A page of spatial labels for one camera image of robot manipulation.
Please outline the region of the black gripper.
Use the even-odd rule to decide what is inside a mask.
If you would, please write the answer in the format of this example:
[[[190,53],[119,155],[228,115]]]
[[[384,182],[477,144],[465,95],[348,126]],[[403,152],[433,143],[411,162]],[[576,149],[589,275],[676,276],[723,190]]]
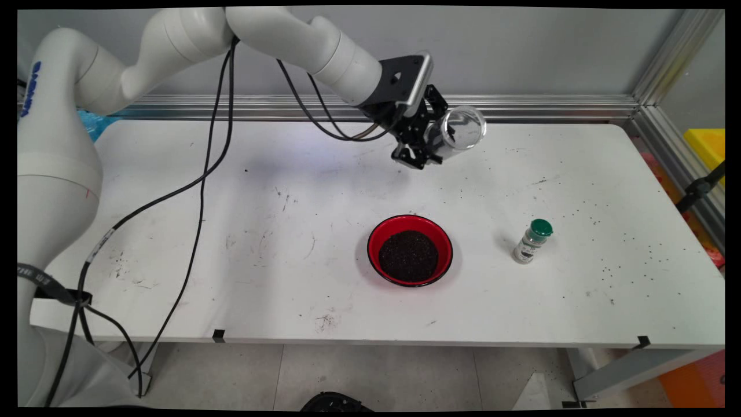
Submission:
[[[396,119],[395,107],[387,111],[381,117],[381,127],[397,140],[397,146],[391,153],[392,160],[418,170],[430,163],[442,164],[443,158],[429,144],[421,141],[426,129],[444,118],[447,109],[447,101],[433,84],[429,84],[424,90],[424,100],[419,102],[412,116],[402,115]]]

